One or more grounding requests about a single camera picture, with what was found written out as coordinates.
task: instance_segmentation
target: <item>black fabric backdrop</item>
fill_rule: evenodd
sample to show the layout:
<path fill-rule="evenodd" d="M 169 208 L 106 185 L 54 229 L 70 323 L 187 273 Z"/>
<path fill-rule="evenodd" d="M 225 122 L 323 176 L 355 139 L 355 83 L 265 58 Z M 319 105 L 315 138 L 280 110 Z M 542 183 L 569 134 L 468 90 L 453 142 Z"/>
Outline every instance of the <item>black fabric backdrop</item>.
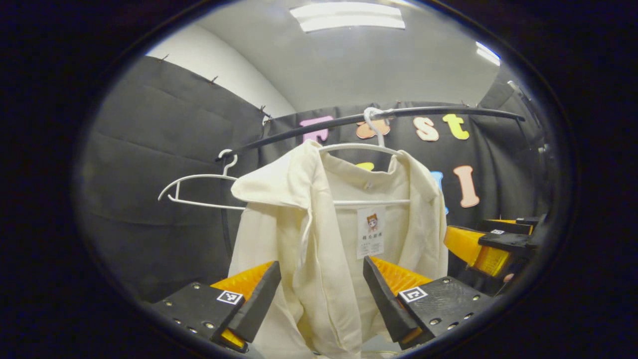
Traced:
<path fill-rule="evenodd" d="M 521 123 L 535 146 L 542 131 L 520 99 L 507 85 L 511 74 L 502 70 L 479 104 L 528 118 Z M 227 275 L 230 257 L 223 242 L 221 210 L 157 201 L 170 182 L 190 174 L 221 174 L 214 159 L 226 148 L 299 127 L 305 119 L 339 118 L 381 109 L 441 106 L 453 103 L 368 103 L 301 112 L 266 122 L 263 114 L 238 96 L 179 66 L 152 57 L 142 58 L 106 97 L 87 136 L 81 165 L 82 208 L 85 231 L 93 239 L 114 275 L 135 295 L 155 302 L 192 282 L 212 283 Z M 427 116 L 439 133 L 435 142 L 421 140 L 413 118 L 390 122 L 387 147 L 403 149 L 430 171 L 440 171 L 449 225 L 473 227 L 483 218 L 516 218 L 541 214 L 533 194 L 542 193 L 533 177 L 538 169 L 537 150 L 530 150 L 515 120 L 489 116 L 466 116 L 461 125 L 466 140 L 455 138 L 442 117 Z M 360 139 L 358 125 L 329 130 L 326 145 L 342 142 L 373 143 L 376 137 Z M 302 143 L 302 136 L 251 150 L 239 156 L 231 176 L 241 176 L 271 163 Z M 372 151 L 336 151 L 353 163 L 372 162 L 375 170 L 387 168 L 389 156 Z M 480 202 L 462 208 L 461 186 L 453 170 L 462 165 L 473 169 L 472 178 Z M 229 181 L 192 179 L 184 182 L 180 198 L 192 201 L 241 205 L 230 194 Z M 237 233 L 240 212 L 228 211 L 231 245 Z M 464 270 L 464 263 L 451 256 L 450 275 L 484 290 L 498 283 Z"/>

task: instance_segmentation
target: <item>orange letter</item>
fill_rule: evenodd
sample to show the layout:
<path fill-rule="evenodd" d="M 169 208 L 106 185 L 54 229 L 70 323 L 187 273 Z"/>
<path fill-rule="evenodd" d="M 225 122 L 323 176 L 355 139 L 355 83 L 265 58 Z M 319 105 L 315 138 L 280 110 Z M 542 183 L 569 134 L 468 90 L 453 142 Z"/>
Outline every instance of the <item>orange letter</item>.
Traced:
<path fill-rule="evenodd" d="M 427 117 L 415 117 L 412 123 L 417 128 L 417 135 L 423 141 L 438 140 L 438 131 L 434 128 L 434 123 Z"/>
<path fill-rule="evenodd" d="M 463 123 L 462 118 L 457 117 L 455 114 L 449 114 L 443 117 L 443 122 L 447 122 L 447 124 L 450 126 L 452 135 L 454 135 L 454 137 L 458 138 L 459 140 L 466 140 L 470 138 L 470 133 L 467 131 L 463 131 L 463 129 L 461 128 L 460 124 Z"/>
<path fill-rule="evenodd" d="M 459 176 L 461 182 L 461 193 L 463 199 L 461 199 L 461 207 L 468 208 L 474 207 L 479 203 L 479 197 L 477 197 L 474 191 L 474 182 L 472 181 L 472 167 L 459 166 L 454 169 L 454 174 Z"/>

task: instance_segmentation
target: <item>fluorescent light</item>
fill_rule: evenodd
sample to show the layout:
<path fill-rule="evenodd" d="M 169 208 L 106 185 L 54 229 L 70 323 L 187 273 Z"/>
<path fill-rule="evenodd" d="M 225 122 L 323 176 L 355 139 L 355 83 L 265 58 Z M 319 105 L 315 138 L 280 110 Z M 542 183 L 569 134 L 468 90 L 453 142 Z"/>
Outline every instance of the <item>fluorescent light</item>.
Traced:
<path fill-rule="evenodd" d="M 494 65 L 501 66 L 501 61 L 497 57 L 494 57 L 491 53 L 488 53 L 483 49 L 477 49 L 477 54 L 488 59 L 489 62 L 493 63 Z"/>
<path fill-rule="evenodd" d="M 379 26 L 405 29 L 401 12 L 371 3 L 318 3 L 291 9 L 305 32 L 345 26 Z"/>
<path fill-rule="evenodd" d="M 495 57 L 496 59 L 500 59 L 500 57 L 497 54 L 495 54 L 492 50 L 488 49 L 485 45 L 483 45 L 480 42 L 476 42 L 476 43 L 479 49 L 482 49 L 483 51 L 490 54 L 492 57 Z"/>

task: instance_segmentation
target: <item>hanger hook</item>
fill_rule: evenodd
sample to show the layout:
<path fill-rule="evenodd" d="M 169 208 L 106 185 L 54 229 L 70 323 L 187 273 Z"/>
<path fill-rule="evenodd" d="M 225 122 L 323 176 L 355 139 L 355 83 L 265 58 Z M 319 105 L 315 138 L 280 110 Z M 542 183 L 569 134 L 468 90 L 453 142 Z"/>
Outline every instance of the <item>hanger hook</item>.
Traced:
<path fill-rule="evenodd" d="M 375 127 L 372 124 L 372 119 L 371 119 L 375 114 L 381 114 L 381 113 L 383 113 L 383 111 L 381 111 L 380 109 L 375 109 L 374 107 L 368 107 L 367 109 L 363 111 L 363 119 L 366 120 L 366 123 L 368 126 L 370 126 L 370 129 L 372 129 L 372 131 L 376 133 L 376 137 L 379 139 L 379 147 L 385 147 L 383 134 L 381 133 L 381 131 L 379 131 L 377 127 Z"/>
<path fill-rule="evenodd" d="M 232 152 L 232 151 L 233 151 L 232 149 L 225 149 L 222 152 L 219 152 L 219 156 L 217 156 L 217 158 L 221 158 L 221 157 L 223 157 L 224 153 L 228 153 L 228 152 Z M 228 169 L 233 167 L 237 163 L 237 155 L 234 155 L 233 157 L 234 157 L 233 158 L 233 162 L 230 162 L 229 164 L 224 166 L 224 171 L 222 172 L 222 175 L 228 176 L 228 174 L 227 174 Z"/>

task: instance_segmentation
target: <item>label with cartoon face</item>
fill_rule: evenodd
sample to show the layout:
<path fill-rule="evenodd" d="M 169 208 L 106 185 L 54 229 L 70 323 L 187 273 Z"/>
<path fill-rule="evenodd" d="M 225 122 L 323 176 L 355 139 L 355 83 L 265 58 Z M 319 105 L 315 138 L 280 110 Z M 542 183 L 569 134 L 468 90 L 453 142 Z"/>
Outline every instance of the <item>label with cartoon face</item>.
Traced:
<path fill-rule="evenodd" d="M 385 207 L 361 208 L 357 210 L 359 238 L 357 259 L 383 253 L 383 227 Z"/>

